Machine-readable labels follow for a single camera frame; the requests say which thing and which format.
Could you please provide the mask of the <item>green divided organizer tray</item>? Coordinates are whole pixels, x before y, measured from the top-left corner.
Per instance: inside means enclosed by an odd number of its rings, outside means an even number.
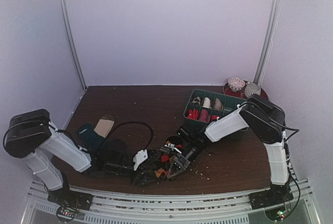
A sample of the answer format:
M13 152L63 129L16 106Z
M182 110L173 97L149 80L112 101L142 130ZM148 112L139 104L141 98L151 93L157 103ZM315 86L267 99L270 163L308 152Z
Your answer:
M185 140L193 140L212 121L226 116L244 102L241 98L194 89L185 106L184 123L177 133Z

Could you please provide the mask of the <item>black argyle sock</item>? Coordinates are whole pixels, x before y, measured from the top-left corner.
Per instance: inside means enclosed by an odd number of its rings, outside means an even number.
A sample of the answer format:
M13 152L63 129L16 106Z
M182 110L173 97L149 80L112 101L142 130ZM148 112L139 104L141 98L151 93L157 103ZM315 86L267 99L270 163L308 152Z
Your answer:
M183 149L184 142L180 136L170 136L169 138L167 138L166 142L163 145L168 144L168 143L174 144L180 151L182 151L182 149ZM166 153L160 152L158 149L157 170L155 171L155 174L156 174L158 180L168 180L168 178L167 178L168 170L170 168L172 161L174 160L174 158L177 154L179 154L179 153L166 154Z

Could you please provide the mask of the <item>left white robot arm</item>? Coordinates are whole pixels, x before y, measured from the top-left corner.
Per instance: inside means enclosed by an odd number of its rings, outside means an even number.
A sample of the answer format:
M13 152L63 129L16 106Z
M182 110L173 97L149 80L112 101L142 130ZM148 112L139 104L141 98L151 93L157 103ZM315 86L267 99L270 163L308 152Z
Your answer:
M10 119L3 147L12 157L22 159L63 205L73 203L74 192L66 187L64 173L52 164L45 152L88 177L99 178L106 173L126 175L132 185L139 187L157 181L156 166L151 161L154 152L143 149L129 155L124 141L108 140L90 124L80 127L76 134L83 143L81 146L67 131L55 126L46 109L39 109Z

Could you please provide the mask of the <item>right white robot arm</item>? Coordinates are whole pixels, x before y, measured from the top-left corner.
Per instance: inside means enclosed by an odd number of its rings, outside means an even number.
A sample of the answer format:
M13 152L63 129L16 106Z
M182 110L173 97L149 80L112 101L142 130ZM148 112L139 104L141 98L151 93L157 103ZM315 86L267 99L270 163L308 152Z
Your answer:
M189 145L181 152L176 152L170 164L167 178L171 179L183 173L193 160L207 146L208 142L221 139L245 128L249 128L264 144L271 171L271 184L274 186L267 192L267 200L272 204L279 203L286 195L286 185L290 180L290 153L288 141L299 132L297 128L286 126L285 112L279 106L259 95L252 95L245 102L237 105L223 117L197 130L189 130L182 126L178 134Z

